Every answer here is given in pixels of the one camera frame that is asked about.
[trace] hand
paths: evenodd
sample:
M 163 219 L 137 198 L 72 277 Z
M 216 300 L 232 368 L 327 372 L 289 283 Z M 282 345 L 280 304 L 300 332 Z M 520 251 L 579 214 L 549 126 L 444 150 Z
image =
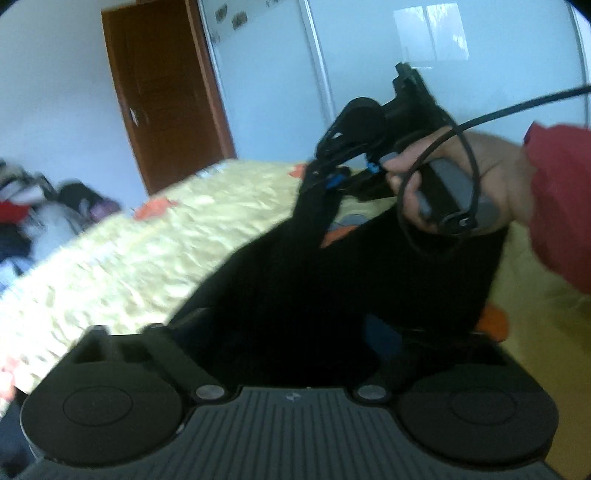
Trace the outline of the hand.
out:
M 14 387 L 14 372 L 18 367 L 18 361 L 0 353 L 0 398 L 7 401 L 14 400 L 16 389 Z
M 417 158 L 448 130 L 438 130 L 384 163 L 384 168 L 389 172 L 388 182 L 394 193 L 398 194 L 398 188 L 402 183 L 397 174 L 405 173 Z M 492 199 L 500 211 L 497 224 L 483 233 L 502 228 L 512 220 L 527 224 L 533 209 L 530 185 L 535 169 L 530 165 L 525 150 L 520 145 L 492 135 L 465 132 L 465 136 L 472 146 L 480 169 L 482 191 Z M 447 140 L 429 156 L 429 159 L 442 157 L 453 160 L 468 175 L 472 175 L 468 157 L 458 137 Z M 416 172 L 404 192 L 404 215 L 420 229 L 437 233 L 436 227 L 425 222 L 420 216 L 416 195 L 420 187 L 421 174 Z

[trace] pile of clothes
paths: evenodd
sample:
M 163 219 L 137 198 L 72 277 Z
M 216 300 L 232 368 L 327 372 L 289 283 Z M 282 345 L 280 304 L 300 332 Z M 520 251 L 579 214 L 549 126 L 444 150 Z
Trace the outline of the pile of clothes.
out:
M 55 189 L 0 160 L 0 293 L 56 248 L 121 206 L 79 181 Z

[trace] window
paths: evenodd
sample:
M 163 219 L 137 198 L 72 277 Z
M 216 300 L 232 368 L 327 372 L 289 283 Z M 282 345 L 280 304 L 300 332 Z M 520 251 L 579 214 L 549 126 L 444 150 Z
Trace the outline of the window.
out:
M 468 60 L 457 3 L 396 10 L 394 21 L 404 61 Z

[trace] red sleeve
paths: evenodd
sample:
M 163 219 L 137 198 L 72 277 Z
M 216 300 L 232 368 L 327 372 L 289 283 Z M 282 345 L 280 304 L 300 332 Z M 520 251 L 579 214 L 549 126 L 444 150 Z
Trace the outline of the red sleeve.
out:
M 591 131 L 533 124 L 525 149 L 537 169 L 532 247 L 548 268 L 591 293 Z

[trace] metal screw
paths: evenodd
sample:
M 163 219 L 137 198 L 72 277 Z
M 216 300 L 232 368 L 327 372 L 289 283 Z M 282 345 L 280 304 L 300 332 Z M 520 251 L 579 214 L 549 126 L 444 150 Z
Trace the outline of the metal screw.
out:
M 195 395 L 197 395 L 201 400 L 219 400 L 226 394 L 226 391 L 223 387 L 219 385 L 203 385 L 199 387 L 195 391 Z
M 386 389 L 379 385 L 364 385 L 357 390 L 357 395 L 364 400 L 383 400 L 387 394 Z

